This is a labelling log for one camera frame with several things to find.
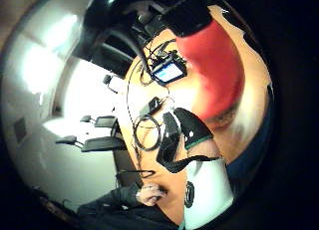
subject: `chair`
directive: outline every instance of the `chair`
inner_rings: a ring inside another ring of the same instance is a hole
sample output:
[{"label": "chair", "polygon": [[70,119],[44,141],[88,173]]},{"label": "chair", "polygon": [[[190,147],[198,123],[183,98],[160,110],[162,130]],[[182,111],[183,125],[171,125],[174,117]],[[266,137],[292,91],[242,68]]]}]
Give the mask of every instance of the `chair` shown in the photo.
[{"label": "chair", "polygon": [[60,144],[69,144],[78,147],[81,152],[91,152],[91,151],[113,151],[113,150],[126,150],[127,146],[125,142],[115,136],[105,136],[89,138],[84,143],[77,141],[77,137],[74,135],[68,135],[59,138],[55,141]]},{"label": "chair", "polygon": [[121,133],[118,118],[114,115],[99,116],[97,119],[91,118],[90,115],[84,115],[81,122],[92,122],[94,127],[108,127],[111,129],[111,136],[115,136],[116,133]]}]

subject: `table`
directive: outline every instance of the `table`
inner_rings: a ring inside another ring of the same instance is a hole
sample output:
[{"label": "table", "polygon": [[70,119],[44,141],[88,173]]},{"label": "table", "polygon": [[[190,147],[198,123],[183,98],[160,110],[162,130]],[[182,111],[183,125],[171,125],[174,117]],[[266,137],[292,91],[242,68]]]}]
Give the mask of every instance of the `table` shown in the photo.
[{"label": "table", "polygon": [[[212,129],[209,122],[207,126],[214,133],[214,139],[218,144],[222,155],[226,159],[226,163],[230,163],[241,152],[243,152],[254,135],[258,131],[263,120],[265,110],[267,108],[267,90],[270,77],[267,67],[263,63],[261,57],[251,49],[243,39],[243,32],[232,26],[222,16],[222,9],[218,6],[210,6],[209,10],[213,18],[226,30],[233,39],[240,57],[243,62],[245,72],[245,87],[241,98],[236,116],[233,122],[227,127]],[[174,38],[170,30],[162,31],[152,42],[152,46],[156,47],[165,40]],[[175,43],[167,46],[167,50],[175,49]],[[153,97],[165,99],[168,95],[171,99],[166,99],[162,108],[154,115],[154,118],[162,122],[161,115],[167,112],[172,106],[183,107],[192,110],[194,105],[198,105],[200,100],[194,97],[199,87],[198,76],[191,71],[191,67],[187,66],[187,77],[168,84],[168,89],[152,83],[147,87],[143,87],[140,82],[139,67],[135,68],[139,59],[135,59],[130,67],[125,81],[129,82],[129,92],[125,90],[119,94],[116,105],[117,117],[120,128],[125,139],[128,151],[134,164],[137,166],[137,158],[132,147],[133,143],[133,125],[139,115],[140,109],[147,104]],[[158,133],[154,128],[140,128],[138,131],[139,140],[146,146],[152,146]],[[155,182],[162,185],[168,190],[167,197],[161,199],[158,203],[159,208],[174,223],[179,224],[183,216],[183,198],[186,183],[185,171],[176,174],[168,172],[164,167],[156,162],[158,150],[142,152],[142,169],[152,169],[157,173],[150,178],[143,179],[143,182]],[[186,157],[184,151],[178,151],[176,159]]]}]

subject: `white wall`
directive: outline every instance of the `white wall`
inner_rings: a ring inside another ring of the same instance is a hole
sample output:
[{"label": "white wall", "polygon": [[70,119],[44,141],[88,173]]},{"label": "white wall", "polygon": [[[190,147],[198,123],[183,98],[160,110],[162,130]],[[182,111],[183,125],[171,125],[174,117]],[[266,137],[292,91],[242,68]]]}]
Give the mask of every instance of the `white wall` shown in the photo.
[{"label": "white wall", "polygon": [[[89,2],[50,0],[37,10],[12,44],[1,87],[2,130],[18,173],[51,198],[71,200],[71,209],[115,187],[111,152],[80,153],[55,144],[67,134],[80,141],[108,134],[79,122],[82,115],[109,115],[114,104],[102,83],[107,71],[70,58]],[[52,115],[55,104],[62,108],[59,116]],[[21,117],[27,135],[17,142],[13,124]]]}]

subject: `fisheye lens view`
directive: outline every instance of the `fisheye lens view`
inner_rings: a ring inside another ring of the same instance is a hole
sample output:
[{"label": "fisheye lens view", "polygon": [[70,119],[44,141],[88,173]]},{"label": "fisheye lens view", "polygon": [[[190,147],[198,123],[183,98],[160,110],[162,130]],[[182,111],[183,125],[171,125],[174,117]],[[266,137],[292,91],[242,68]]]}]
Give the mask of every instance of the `fisheye lens view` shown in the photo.
[{"label": "fisheye lens view", "polygon": [[1,0],[4,229],[310,229],[315,59],[269,1]]}]

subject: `electronic device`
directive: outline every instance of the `electronic device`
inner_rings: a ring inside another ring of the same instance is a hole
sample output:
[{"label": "electronic device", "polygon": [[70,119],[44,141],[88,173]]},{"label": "electronic device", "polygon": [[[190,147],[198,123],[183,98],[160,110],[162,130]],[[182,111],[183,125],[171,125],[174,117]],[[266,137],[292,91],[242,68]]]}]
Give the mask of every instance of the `electronic device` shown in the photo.
[{"label": "electronic device", "polygon": [[140,110],[140,115],[152,115],[161,107],[160,99],[154,97],[151,101]]},{"label": "electronic device", "polygon": [[150,73],[151,78],[161,86],[187,76],[185,61],[176,50],[166,53],[156,61],[156,66]]}]

